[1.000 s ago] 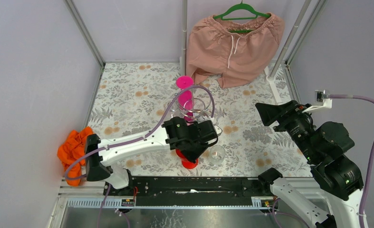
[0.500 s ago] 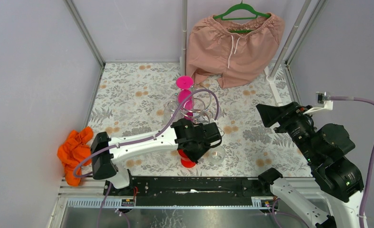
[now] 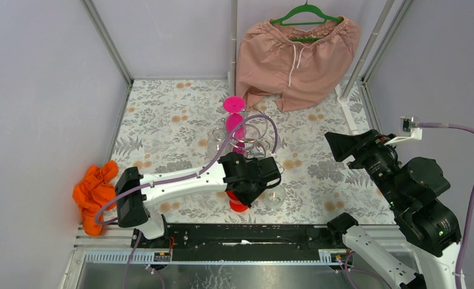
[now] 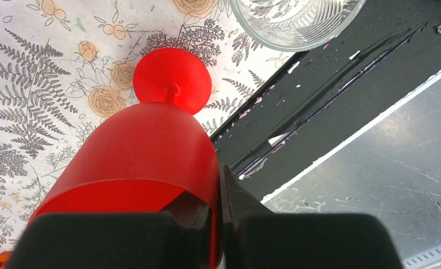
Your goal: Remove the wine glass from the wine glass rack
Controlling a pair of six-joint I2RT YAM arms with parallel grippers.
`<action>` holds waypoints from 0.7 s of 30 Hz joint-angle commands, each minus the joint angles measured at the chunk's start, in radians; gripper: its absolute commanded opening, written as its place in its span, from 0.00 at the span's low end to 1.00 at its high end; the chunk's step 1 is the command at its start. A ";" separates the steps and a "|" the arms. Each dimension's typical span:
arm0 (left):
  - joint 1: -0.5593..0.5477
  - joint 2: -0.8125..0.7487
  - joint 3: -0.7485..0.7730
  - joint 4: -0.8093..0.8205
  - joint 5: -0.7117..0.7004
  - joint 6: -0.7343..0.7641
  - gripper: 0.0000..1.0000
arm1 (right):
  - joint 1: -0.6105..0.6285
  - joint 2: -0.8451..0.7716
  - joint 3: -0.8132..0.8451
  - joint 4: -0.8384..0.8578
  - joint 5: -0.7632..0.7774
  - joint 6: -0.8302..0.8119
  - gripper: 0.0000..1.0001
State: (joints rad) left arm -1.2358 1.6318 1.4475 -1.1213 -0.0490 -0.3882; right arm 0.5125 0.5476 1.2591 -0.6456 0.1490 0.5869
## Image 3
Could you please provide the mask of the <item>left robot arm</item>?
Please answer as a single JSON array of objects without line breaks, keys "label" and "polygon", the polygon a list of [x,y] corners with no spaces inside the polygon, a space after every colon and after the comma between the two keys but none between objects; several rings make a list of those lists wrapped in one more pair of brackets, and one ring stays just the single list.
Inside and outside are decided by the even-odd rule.
[{"label": "left robot arm", "polygon": [[141,174],[137,167],[123,171],[116,183],[117,225],[136,228],[153,247],[168,239],[163,216],[156,206],[190,194],[231,191],[246,207],[281,182],[274,157],[246,158],[230,152],[213,164],[163,174]]}]

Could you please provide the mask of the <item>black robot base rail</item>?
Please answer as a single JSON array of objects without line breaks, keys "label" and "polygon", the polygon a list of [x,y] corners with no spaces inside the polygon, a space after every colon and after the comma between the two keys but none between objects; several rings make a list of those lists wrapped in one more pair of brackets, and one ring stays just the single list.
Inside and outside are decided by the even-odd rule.
[{"label": "black robot base rail", "polygon": [[326,226],[168,223],[155,239],[133,230],[130,245],[161,249],[162,261],[335,263],[351,252]]}]

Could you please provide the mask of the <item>magenta plastic wine glass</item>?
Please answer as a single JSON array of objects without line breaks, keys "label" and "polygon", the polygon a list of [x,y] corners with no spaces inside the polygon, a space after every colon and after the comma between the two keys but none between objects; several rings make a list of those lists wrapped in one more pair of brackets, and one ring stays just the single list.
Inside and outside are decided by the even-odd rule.
[{"label": "magenta plastic wine glass", "polygon": [[[242,116],[243,109],[245,107],[245,101],[239,96],[230,96],[223,101],[223,109],[228,113],[225,121],[225,128],[228,132],[233,129],[244,119]],[[232,134],[234,147],[233,152],[244,154],[243,148],[245,148],[245,127],[241,126],[235,133]]]}]

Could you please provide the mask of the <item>clear ribbed wine glass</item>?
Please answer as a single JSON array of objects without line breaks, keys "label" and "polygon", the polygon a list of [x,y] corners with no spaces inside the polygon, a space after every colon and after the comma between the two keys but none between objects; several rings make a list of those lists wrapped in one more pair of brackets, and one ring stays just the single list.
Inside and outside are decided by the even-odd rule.
[{"label": "clear ribbed wine glass", "polygon": [[274,188],[268,188],[263,192],[263,202],[266,207],[271,210],[278,210],[284,204],[286,199],[286,190],[282,185],[277,185]]}]

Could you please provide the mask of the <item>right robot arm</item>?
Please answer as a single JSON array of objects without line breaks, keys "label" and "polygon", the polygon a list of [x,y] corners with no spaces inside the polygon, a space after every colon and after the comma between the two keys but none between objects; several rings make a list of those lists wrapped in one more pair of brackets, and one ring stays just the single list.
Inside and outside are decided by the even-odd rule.
[{"label": "right robot arm", "polygon": [[397,260],[347,213],[328,222],[328,243],[358,254],[391,288],[464,288],[457,268],[462,244],[458,219],[438,199],[450,183],[436,160],[415,157],[401,165],[395,149],[420,140],[421,130],[413,129],[408,136],[383,135],[374,129],[358,135],[327,132],[325,138],[337,162],[353,157],[348,167],[368,173],[419,257],[419,268]]}]

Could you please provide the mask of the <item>red plastic wine glass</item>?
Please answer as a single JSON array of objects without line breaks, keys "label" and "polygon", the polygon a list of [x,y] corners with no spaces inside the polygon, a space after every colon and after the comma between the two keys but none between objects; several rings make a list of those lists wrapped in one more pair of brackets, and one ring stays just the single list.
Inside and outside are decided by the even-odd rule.
[{"label": "red plastic wine glass", "polygon": [[227,190],[226,195],[229,198],[229,205],[233,211],[237,213],[242,213],[249,209],[248,206],[239,201],[239,199],[234,195],[231,190]]}]

